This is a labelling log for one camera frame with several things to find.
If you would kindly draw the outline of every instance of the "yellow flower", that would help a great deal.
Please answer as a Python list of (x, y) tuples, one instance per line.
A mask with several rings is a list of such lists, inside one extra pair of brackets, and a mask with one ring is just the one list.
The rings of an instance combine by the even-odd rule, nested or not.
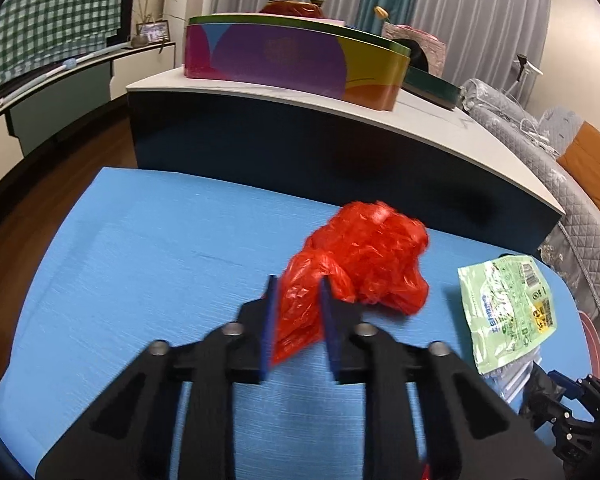
[(375, 6), (374, 12), (375, 12), (376, 16), (378, 17), (378, 20), (386, 20), (389, 17), (389, 13), (386, 10), (384, 10), (382, 7)]

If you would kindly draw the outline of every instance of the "plastic bag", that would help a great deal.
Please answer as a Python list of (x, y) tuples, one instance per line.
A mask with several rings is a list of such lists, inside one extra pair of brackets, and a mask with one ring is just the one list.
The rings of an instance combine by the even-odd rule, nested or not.
[(361, 303), (415, 314), (429, 293), (418, 269), (418, 257), (428, 245), (422, 222), (384, 202), (352, 202), (309, 236), (304, 248), (329, 251), (351, 278)]
[(274, 365), (322, 339), (318, 284), (323, 276), (330, 278), (334, 298), (356, 301), (349, 276), (327, 251), (306, 249), (296, 254), (280, 279)]
[(534, 363), (541, 362), (540, 347), (537, 346), (508, 365), (484, 374), (482, 378), (507, 404), (511, 404), (529, 380)]
[(382, 303), (415, 314), (429, 285), (418, 257), (429, 244), (424, 225), (383, 202), (352, 202), (309, 236), (280, 279), (273, 363), (322, 339), (318, 283), (329, 276), (335, 298)]
[(458, 269), (478, 371), (534, 350), (557, 328), (549, 285), (531, 256), (503, 256)]

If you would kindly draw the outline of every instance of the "potted plant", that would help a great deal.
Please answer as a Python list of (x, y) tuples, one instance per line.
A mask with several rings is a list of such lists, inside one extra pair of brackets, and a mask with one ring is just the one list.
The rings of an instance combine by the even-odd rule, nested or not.
[[(136, 5), (134, 7), (134, 12), (138, 19), (138, 25), (155, 22), (153, 13), (149, 11), (149, 0), (136, 0)], [(138, 29), (136, 28), (136, 33), (131, 37), (131, 46), (137, 48), (140, 46), (145, 46), (148, 43), (149, 39), (141, 34), (138, 34)]]

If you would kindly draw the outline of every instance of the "blue tablecloth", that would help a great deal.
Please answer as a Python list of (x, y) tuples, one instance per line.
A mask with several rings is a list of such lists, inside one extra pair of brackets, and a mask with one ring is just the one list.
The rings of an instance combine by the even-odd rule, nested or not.
[[(48, 248), (18, 322), (0, 383), (0, 436), (16, 459), (33, 474), (149, 341), (181, 345), (233, 319), (336, 210), (190, 175), (102, 170)], [(429, 233), (421, 269), (430, 294), (422, 311), (409, 319), (368, 318), (403, 342), (445, 340), (470, 362), (457, 268), (504, 251)], [(542, 364), (582, 377), (590, 363), (573, 299), (539, 266), (558, 320), (542, 345)], [(419, 420), (416, 426), (420, 431)], [(237, 385), (235, 447), (240, 480), (360, 478), (363, 388), (337, 386), (317, 344), (262, 386)]]

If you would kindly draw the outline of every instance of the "quilted sofa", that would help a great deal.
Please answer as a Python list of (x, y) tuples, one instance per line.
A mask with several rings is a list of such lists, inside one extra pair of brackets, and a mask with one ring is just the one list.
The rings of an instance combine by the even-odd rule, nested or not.
[(555, 161), (584, 119), (558, 106), (537, 120), (479, 80), (466, 82), (464, 88), (464, 110), (524, 162), (566, 212), (541, 245), (540, 255), (576, 300), (594, 374), (600, 377), (600, 210)]

